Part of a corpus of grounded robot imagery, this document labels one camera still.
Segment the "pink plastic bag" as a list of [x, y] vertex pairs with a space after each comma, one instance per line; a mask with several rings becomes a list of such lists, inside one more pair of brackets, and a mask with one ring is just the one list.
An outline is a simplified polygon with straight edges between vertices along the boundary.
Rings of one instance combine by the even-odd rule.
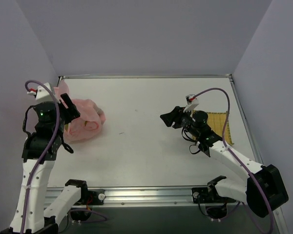
[[80, 117], [72, 120], [64, 127], [64, 139], [73, 143], [92, 139], [98, 135], [106, 120], [105, 114], [95, 102], [90, 99], [72, 99], [80, 113]]

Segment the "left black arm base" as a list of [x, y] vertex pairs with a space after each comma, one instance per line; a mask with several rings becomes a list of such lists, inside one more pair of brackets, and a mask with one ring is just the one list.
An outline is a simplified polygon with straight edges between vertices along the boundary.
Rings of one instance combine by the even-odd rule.
[[91, 213], [87, 211], [75, 211], [78, 209], [81, 210], [92, 210], [93, 206], [102, 206], [104, 205], [105, 200], [105, 190], [104, 189], [95, 189], [89, 190], [84, 198], [81, 198], [77, 201], [70, 211], [70, 216], [75, 221], [87, 221]]

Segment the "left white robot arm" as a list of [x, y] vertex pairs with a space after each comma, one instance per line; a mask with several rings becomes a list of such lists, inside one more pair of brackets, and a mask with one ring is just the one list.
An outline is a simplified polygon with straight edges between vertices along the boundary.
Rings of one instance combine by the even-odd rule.
[[61, 94], [60, 97], [58, 104], [50, 100], [32, 106], [39, 120], [35, 131], [27, 133], [22, 153], [23, 177], [19, 201], [11, 224], [1, 231], [3, 234], [57, 234], [60, 222], [71, 208], [88, 201], [86, 181], [69, 179], [51, 205], [44, 206], [59, 148], [63, 147], [71, 154], [74, 152], [64, 141], [64, 126], [80, 117], [68, 94]]

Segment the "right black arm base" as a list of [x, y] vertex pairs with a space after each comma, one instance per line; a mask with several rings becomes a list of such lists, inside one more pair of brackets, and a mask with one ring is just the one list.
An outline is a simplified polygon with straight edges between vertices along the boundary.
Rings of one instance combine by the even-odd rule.
[[211, 219], [225, 218], [229, 214], [227, 205], [237, 202], [232, 198], [220, 197], [209, 187], [194, 187], [191, 192], [192, 201], [198, 205], [200, 213]]

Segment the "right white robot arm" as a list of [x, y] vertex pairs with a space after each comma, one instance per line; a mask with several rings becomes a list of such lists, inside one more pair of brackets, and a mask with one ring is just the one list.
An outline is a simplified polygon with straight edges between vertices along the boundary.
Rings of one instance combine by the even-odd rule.
[[241, 182], [231, 181], [220, 175], [209, 182], [207, 195], [212, 201], [228, 197], [247, 203], [259, 217], [266, 217], [289, 200], [280, 171], [273, 165], [264, 166], [244, 156], [208, 125], [208, 114], [196, 111], [185, 112], [176, 106], [171, 112], [160, 115], [167, 127], [183, 129], [190, 133], [199, 150], [233, 171]]

